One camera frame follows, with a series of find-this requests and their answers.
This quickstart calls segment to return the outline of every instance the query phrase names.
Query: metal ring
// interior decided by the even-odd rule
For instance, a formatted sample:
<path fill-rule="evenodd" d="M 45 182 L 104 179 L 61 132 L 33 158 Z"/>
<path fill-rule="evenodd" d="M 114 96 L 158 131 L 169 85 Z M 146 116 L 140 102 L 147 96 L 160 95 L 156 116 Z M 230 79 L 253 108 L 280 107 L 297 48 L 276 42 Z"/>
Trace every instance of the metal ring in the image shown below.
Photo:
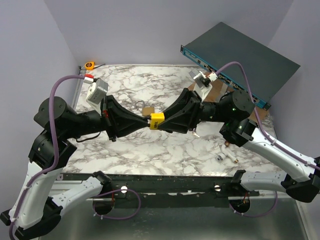
<path fill-rule="evenodd" d="M 135 108 L 135 109 L 138 109 L 138 108 L 137 108 L 137 104 L 138 104 L 138 103 L 142 103 L 142 108 L 144 108 L 144 107 L 146 106 L 145 101 L 143 101 L 143 100 L 138 100 L 138 101 L 135 102 L 135 105 L 134 105 L 134 108 Z"/>

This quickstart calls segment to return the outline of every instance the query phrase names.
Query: white marble surface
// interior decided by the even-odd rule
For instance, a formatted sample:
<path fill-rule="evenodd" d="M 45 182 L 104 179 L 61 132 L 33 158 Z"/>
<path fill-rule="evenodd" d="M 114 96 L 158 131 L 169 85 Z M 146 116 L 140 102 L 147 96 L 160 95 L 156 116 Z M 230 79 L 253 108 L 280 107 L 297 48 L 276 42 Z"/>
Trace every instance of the white marble surface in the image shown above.
<path fill-rule="evenodd" d="M 156 112 L 169 107 L 183 88 L 192 83 L 189 72 L 193 67 L 175 66 L 105 66 L 89 72 L 109 84 L 109 95 L 128 110 L 135 109 L 137 100 L 144 100 Z M 92 110 L 85 98 L 88 85 L 81 89 L 77 112 Z M 263 121 L 264 128 L 274 136 L 271 118 Z M 238 158 L 218 162 L 217 154 L 225 140 L 219 134 L 222 123 L 203 122 L 198 125 L 200 138 L 191 133 L 167 133 L 148 128 L 140 129 L 117 142 L 108 141 L 105 132 L 83 143 L 70 158 L 65 172 L 92 173 L 101 170 L 109 174 L 232 176 L 236 170 L 273 172 L 279 168 L 254 152 L 235 145 L 229 149 Z"/>

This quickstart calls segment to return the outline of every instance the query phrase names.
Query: white wall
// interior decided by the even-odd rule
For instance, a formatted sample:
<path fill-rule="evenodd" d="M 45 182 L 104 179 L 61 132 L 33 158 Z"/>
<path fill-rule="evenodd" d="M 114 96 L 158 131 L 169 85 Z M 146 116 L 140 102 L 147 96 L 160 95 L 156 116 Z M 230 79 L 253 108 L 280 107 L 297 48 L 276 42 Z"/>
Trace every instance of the white wall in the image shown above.
<path fill-rule="evenodd" d="M 267 45 L 293 0 L 45 2 L 81 64 L 193 64 L 180 45 L 221 21 Z"/>
<path fill-rule="evenodd" d="M 312 157 L 320 156 L 320 1 L 295 0 L 269 47 L 301 65 L 273 97 L 271 114 L 278 138 Z M 308 205 L 320 239 L 320 198 Z"/>
<path fill-rule="evenodd" d="M 78 65 L 43 0 L 0 1 L 0 212 L 13 206 L 42 131 L 33 117 L 56 80 Z M 72 101 L 75 80 L 58 95 Z M 0 239 L 9 239 L 0 223 Z"/>

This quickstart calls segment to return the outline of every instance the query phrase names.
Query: tape measure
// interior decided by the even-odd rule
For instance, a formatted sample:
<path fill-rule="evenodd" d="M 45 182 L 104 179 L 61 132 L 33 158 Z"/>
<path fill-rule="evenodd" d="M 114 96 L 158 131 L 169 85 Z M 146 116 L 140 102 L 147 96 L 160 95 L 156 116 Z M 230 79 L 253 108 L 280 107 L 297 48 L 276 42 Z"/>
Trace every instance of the tape measure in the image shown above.
<path fill-rule="evenodd" d="M 95 62 L 94 61 L 88 61 L 84 65 L 85 69 L 91 71 L 95 67 Z"/>

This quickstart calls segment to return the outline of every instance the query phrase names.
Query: cardboard box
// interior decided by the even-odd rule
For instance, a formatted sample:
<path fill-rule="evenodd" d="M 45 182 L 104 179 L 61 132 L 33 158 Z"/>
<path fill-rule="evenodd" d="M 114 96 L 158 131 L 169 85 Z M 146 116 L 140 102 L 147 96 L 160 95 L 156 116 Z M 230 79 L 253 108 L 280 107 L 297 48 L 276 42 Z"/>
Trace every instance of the cardboard box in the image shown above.
<path fill-rule="evenodd" d="M 195 84 L 196 84 L 195 82 L 193 84 L 191 84 L 188 87 L 188 89 L 189 90 L 193 90 L 194 87 L 195 87 Z M 220 81 L 220 80 L 216 80 L 216 81 L 212 82 L 211 84 L 212 84 L 213 88 L 211 89 L 211 91 L 209 92 L 208 96 L 204 100 L 206 102 L 216 102 L 216 99 L 217 99 L 217 97 L 219 97 L 220 91 L 221 91 L 222 86 L 223 86 L 224 83 L 222 81 Z M 227 91 L 232 92 L 234 90 L 233 90 L 233 88 L 228 87 Z M 268 110 L 266 111 L 266 110 L 263 110 L 262 108 L 259 108 L 259 107 L 256 107 L 256 109 L 257 109 L 259 118 L 261 120 L 263 120 L 267 116 L 267 114 L 269 113 Z M 255 121 L 257 123 L 257 118 L 256 118 L 254 112 L 250 115 L 249 119 L 251 119 L 251 120 L 253 120 L 253 121 Z"/>

